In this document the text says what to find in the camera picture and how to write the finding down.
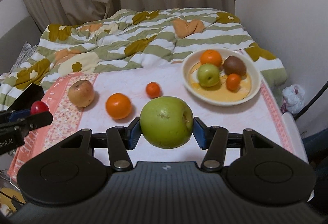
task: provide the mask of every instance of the wall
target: wall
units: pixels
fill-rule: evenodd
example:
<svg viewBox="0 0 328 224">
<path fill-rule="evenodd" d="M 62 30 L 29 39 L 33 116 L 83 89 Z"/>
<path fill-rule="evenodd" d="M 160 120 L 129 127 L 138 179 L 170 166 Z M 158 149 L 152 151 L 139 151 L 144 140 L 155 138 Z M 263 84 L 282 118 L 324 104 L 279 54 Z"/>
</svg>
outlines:
<svg viewBox="0 0 328 224">
<path fill-rule="evenodd" d="M 328 0 L 236 0 L 236 15 L 263 48 L 275 53 L 289 83 L 308 102 L 328 80 Z M 310 135 L 328 127 L 328 90 L 297 122 Z"/>
<path fill-rule="evenodd" d="M 0 0 L 0 37 L 28 15 L 23 0 Z"/>
</svg>

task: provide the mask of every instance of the kiwi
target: kiwi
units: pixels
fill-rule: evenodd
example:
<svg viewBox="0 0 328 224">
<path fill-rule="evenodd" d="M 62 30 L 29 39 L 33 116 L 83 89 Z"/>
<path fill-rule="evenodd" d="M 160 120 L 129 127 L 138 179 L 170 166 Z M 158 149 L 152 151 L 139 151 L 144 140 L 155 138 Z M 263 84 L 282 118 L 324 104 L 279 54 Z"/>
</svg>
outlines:
<svg viewBox="0 0 328 224">
<path fill-rule="evenodd" d="M 226 75 L 236 73 L 243 76 L 246 73 L 245 63 L 235 56 L 230 56 L 224 61 L 223 69 Z"/>
</svg>

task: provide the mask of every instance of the white plastic bag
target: white plastic bag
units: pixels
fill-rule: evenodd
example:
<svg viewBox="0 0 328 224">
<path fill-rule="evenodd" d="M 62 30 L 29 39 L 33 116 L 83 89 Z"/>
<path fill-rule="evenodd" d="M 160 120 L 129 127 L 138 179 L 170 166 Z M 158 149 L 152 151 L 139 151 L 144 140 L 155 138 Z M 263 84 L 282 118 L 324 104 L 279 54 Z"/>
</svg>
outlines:
<svg viewBox="0 0 328 224">
<path fill-rule="evenodd" d="M 286 100 L 286 109 L 290 113 L 296 114 L 304 107 L 305 91 L 298 84 L 286 87 L 282 91 L 282 95 Z"/>
</svg>

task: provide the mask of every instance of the gray headboard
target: gray headboard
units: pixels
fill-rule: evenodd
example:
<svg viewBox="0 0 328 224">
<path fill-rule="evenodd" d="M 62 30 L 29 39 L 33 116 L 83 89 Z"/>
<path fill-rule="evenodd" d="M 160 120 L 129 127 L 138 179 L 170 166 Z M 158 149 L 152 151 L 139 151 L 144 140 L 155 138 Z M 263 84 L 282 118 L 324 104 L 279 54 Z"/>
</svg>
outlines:
<svg viewBox="0 0 328 224">
<path fill-rule="evenodd" d="M 31 16 L 26 17 L 0 38 L 0 74 L 7 73 L 17 60 L 24 43 L 31 46 L 40 41 L 41 32 Z"/>
</svg>

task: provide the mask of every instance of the orange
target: orange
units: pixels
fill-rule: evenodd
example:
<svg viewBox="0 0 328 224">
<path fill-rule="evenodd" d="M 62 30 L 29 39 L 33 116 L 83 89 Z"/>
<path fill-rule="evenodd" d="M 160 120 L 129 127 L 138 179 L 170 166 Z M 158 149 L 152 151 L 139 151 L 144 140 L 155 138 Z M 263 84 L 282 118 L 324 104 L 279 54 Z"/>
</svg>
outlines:
<svg viewBox="0 0 328 224">
<path fill-rule="evenodd" d="M 160 97 L 162 92 L 158 83 L 151 82 L 146 86 L 146 93 L 149 96 L 149 98 L 153 99 L 153 98 Z"/>
<path fill-rule="evenodd" d="M 210 63 L 220 67 L 222 63 L 222 57 L 218 51 L 209 49 L 202 54 L 200 57 L 200 62 L 201 64 Z"/>
<path fill-rule="evenodd" d="M 239 88 L 241 77 L 238 74 L 232 73 L 228 76 L 226 85 L 229 91 L 236 91 Z"/>
<path fill-rule="evenodd" d="M 116 93 L 107 99 L 106 111 L 113 119 L 123 119 L 131 113 L 132 104 L 126 95 Z"/>
</svg>

